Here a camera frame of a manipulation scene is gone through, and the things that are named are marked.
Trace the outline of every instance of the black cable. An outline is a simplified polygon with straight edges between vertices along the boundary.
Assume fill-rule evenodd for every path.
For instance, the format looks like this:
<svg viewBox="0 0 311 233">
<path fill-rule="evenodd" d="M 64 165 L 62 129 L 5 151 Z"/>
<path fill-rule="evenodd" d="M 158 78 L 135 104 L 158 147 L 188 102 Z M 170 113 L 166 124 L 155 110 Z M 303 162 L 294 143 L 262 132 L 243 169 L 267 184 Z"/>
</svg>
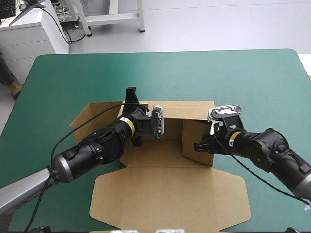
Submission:
<svg viewBox="0 0 311 233">
<path fill-rule="evenodd" d="M 144 105 L 142 104 L 139 104 L 139 103 L 122 103 L 122 104 L 118 104 L 118 105 L 114 105 L 110 108 L 106 108 L 104 109 L 103 111 L 101 111 L 100 113 L 96 114 L 95 116 L 93 116 L 92 118 L 90 118 L 89 120 L 85 121 L 84 123 L 82 123 L 81 125 L 79 125 L 78 127 L 74 128 L 72 131 L 70 131 L 68 134 L 66 134 L 64 137 L 62 137 L 56 144 L 55 146 L 53 147 L 52 149 L 52 152 L 51 152 L 51 168 L 53 170 L 53 159 L 54 159 L 54 152 L 57 148 L 57 146 L 62 142 L 64 141 L 69 135 L 71 135 L 73 132 L 75 132 L 76 130 L 78 130 L 79 128 L 85 126 L 86 124 L 88 124 L 90 121 L 94 120 L 95 118 L 97 118 L 98 116 L 100 116 L 101 114 L 113 109 L 113 108 L 116 108 L 116 107 L 119 107 L 119 106 L 123 106 L 123 105 L 137 105 L 137 106 L 140 106 L 140 107 L 143 107 L 144 109 L 146 109 L 147 111 L 149 111 L 149 109 L 147 107 L 145 107 Z M 40 205 L 40 202 L 41 202 L 41 199 L 43 197 L 43 194 L 45 192 L 45 190 L 48 188 L 48 183 L 50 182 L 50 179 L 51 179 L 51 176 L 47 179 L 47 181 L 45 182 L 41 192 L 40 192 L 40 196 L 39 196 L 39 199 L 37 201 L 37 204 L 35 205 L 35 208 L 34 208 L 34 211 L 33 211 L 33 214 L 31 216 L 31 219 L 26 227 L 26 229 L 24 230 L 23 233 L 27 233 L 27 231 L 29 230 L 29 228 L 31 227 L 33 221 L 34 221 L 34 218 L 35 218 L 35 215 L 37 213 L 37 210 L 38 210 L 38 207 Z"/>
<path fill-rule="evenodd" d="M 84 34 L 84 36 L 82 36 L 82 37 L 81 37 L 80 39 L 78 39 L 78 40 L 71 40 L 71 38 L 70 38 L 70 36 L 69 36 L 70 41 L 68 41 L 68 40 L 65 38 L 65 36 L 63 35 L 62 30 L 59 28 L 59 26 L 58 26 L 56 20 L 54 19 L 54 17 L 53 17 L 48 11 L 46 11 L 45 9 L 43 9 L 43 8 L 41 8 L 41 7 L 36 6 L 36 5 L 33 4 L 30 0 L 25 0 L 25 1 L 26 1 L 27 3 L 29 3 L 29 4 L 31 4 L 31 5 L 33 5 L 33 6 L 35 6 L 36 8 L 41 9 L 42 11 L 46 12 L 49 16 L 51 16 L 51 18 L 53 19 L 54 23 L 56 24 L 56 26 L 57 26 L 57 28 L 58 28 L 60 34 L 62 35 L 64 41 L 65 41 L 67 44 L 71 45 L 73 42 L 80 41 L 80 40 L 82 40 L 82 39 L 86 36 L 86 34 Z"/>
<path fill-rule="evenodd" d="M 253 176 L 255 176 L 257 179 L 261 180 L 262 182 L 264 182 L 266 185 L 270 186 L 271 188 L 273 188 L 275 191 L 282 193 L 288 197 L 294 198 L 296 200 L 299 200 L 303 203 L 305 203 L 306 205 L 310 205 L 310 203 L 308 203 L 307 201 L 303 200 L 302 198 L 298 198 L 290 193 L 284 192 L 280 189 L 278 189 L 277 187 L 273 186 L 272 184 L 270 184 L 269 182 L 267 182 L 266 180 L 264 180 L 263 178 L 261 178 L 259 175 L 257 175 L 256 173 L 254 173 L 251 169 L 249 169 L 246 165 L 244 165 L 239 159 L 237 159 L 229 150 L 227 150 L 226 147 L 223 146 L 223 144 L 217 139 L 216 135 L 214 135 L 215 140 L 218 142 L 218 144 L 228 153 L 231 155 L 231 157 L 237 161 L 242 167 L 244 167 L 247 171 L 249 171 Z"/>
<path fill-rule="evenodd" d="M 69 42 L 70 42 L 70 44 L 72 44 L 72 40 L 71 40 L 71 37 L 70 37 L 70 35 L 69 35 L 69 32 L 67 31 L 67 28 L 65 28 L 65 31 L 67 32 L 67 35 L 68 35 L 68 37 L 69 37 Z"/>
<path fill-rule="evenodd" d="M 68 42 L 70 42 L 70 44 L 72 44 L 73 42 L 80 41 L 80 40 L 82 40 L 82 39 L 86 36 L 86 34 L 84 34 L 84 36 L 82 36 L 80 39 L 72 40 L 71 37 L 70 37 L 70 34 L 69 34 L 69 32 L 67 31 L 66 28 L 65 28 L 65 31 L 66 31 L 66 33 L 68 34 L 68 37 L 69 37 L 69 41 L 68 41 Z"/>
<path fill-rule="evenodd" d="M 37 210 L 38 210 L 38 208 L 39 208 L 39 205 L 40 205 L 40 203 L 41 203 L 43 194 L 44 194 L 45 190 L 47 190 L 47 187 L 48 187 L 48 184 L 49 184 L 50 180 L 51 180 L 51 176 L 49 176 L 48 179 L 47 179 L 47 181 L 44 183 L 44 186 L 43 186 L 43 188 L 42 188 L 42 190 L 41 190 L 41 192 L 40 192 L 40 196 L 39 196 L 39 199 L 38 199 L 38 201 L 37 201 L 37 204 L 35 205 L 33 214 L 31 215 L 30 221 L 29 221 L 29 223 L 28 223 L 26 229 L 23 231 L 23 233 L 27 233 L 27 231 L 28 231 L 29 228 L 31 227 L 31 225 L 32 225 L 32 223 L 33 223 L 33 221 L 34 221 L 35 215 L 36 215 L 36 213 L 37 213 Z"/>
</svg>

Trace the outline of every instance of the white table leg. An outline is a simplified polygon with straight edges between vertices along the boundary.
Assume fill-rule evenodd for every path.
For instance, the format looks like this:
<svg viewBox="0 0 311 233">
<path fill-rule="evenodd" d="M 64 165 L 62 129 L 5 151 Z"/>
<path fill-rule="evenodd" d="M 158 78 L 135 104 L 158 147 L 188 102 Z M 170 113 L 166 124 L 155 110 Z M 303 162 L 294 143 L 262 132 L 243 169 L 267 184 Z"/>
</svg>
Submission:
<svg viewBox="0 0 311 233">
<path fill-rule="evenodd" d="M 88 28 L 88 24 L 86 22 L 86 15 L 85 15 L 85 12 L 84 12 L 83 7 L 82 7 L 81 0 L 75 0 L 75 3 L 76 3 L 78 14 L 80 16 L 80 20 L 81 20 L 83 29 L 84 29 L 86 35 L 91 35 L 91 31 Z"/>
<path fill-rule="evenodd" d="M 139 25 L 140 25 L 140 31 L 145 31 L 145 22 L 144 22 L 144 13 L 142 11 L 142 2 L 141 0 L 137 0 L 137 6 L 138 6 L 138 17 L 139 17 Z"/>
</svg>

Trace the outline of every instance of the green table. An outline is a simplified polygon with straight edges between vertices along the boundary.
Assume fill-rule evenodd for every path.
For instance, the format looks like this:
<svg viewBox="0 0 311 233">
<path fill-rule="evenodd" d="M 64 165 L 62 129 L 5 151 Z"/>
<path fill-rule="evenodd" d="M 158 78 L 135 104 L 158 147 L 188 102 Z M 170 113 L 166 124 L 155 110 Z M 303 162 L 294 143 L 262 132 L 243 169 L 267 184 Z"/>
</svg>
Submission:
<svg viewBox="0 0 311 233">
<path fill-rule="evenodd" d="M 124 100 L 128 86 L 138 87 L 140 100 L 238 104 L 247 130 L 273 127 L 311 162 L 310 81 L 293 50 L 44 55 L 36 59 L 0 137 L 0 186 L 46 166 L 55 142 L 89 102 Z M 58 152 L 73 145 L 70 137 Z M 272 174 L 242 161 L 286 190 Z M 252 218 L 227 231 L 283 231 L 289 226 L 311 230 L 310 212 L 300 202 L 268 188 L 229 156 L 217 155 L 215 167 L 242 176 L 249 194 Z M 118 168 L 119 163 L 100 166 L 71 184 L 49 190 L 33 227 L 112 229 L 92 219 L 89 206 L 95 178 Z M 34 205 L 16 212 L 11 231 L 24 230 Z"/>
</svg>

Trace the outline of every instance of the brown cardboard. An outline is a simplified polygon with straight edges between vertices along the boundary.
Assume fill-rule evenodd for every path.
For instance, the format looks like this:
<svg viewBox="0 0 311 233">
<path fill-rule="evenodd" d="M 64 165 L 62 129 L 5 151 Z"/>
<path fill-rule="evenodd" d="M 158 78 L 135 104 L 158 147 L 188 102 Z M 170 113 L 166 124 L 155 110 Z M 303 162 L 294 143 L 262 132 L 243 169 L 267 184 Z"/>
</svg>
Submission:
<svg viewBox="0 0 311 233">
<path fill-rule="evenodd" d="M 74 128 L 104 108 L 121 102 L 89 104 L 75 119 Z M 121 229 L 155 232 L 218 232 L 247 221 L 250 207 L 241 177 L 219 171 L 213 155 L 198 153 L 193 143 L 209 132 L 206 112 L 212 101 L 141 101 L 163 106 L 165 135 L 144 138 L 140 147 L 127 144 L 121 162 L 127 168 L 98 177 L 91 202 L 91 217 Z M 77 130 L 76 141 L 111 123 L 122 111 L 116 108 Z"/>
</svg>

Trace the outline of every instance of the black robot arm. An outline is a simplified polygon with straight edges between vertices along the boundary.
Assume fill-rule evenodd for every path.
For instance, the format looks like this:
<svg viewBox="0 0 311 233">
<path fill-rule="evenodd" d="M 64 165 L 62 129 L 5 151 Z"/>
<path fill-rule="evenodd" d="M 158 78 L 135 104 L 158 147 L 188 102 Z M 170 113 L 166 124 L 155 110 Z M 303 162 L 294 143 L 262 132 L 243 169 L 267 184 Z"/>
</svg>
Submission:
<svg viewBox="0 0 311 233">
<path fill-rule="evenodd" d="M 155 105 L 149 115 L 148 105 L 139 103 L 135 90 L 135 87 L 126 89 L 122 115 L 110 125 L 58 154 L 52 166 L 0 188 L 0 218 L 12 214 L 37 195 L 42 196 L 45 189 L 56 183 L 69 183 L 100 164 L 119 159 L 129 139 L 134 146 L 140 146 L 140 139 L 145 135 L 161 139 L 164 134 L 162 107 Z"/>
<path fill-rule="evenodd" d="M 237 105 L 210 109 L 207 117 L 212 122 L 211 133 L 194 144 L 195 150 L 248 158 L 255 166 L 273 173 L 296 197 L 311 200 L 311 166 L 274 129 L 247 132 L 241 111 Z"/>
</svg>

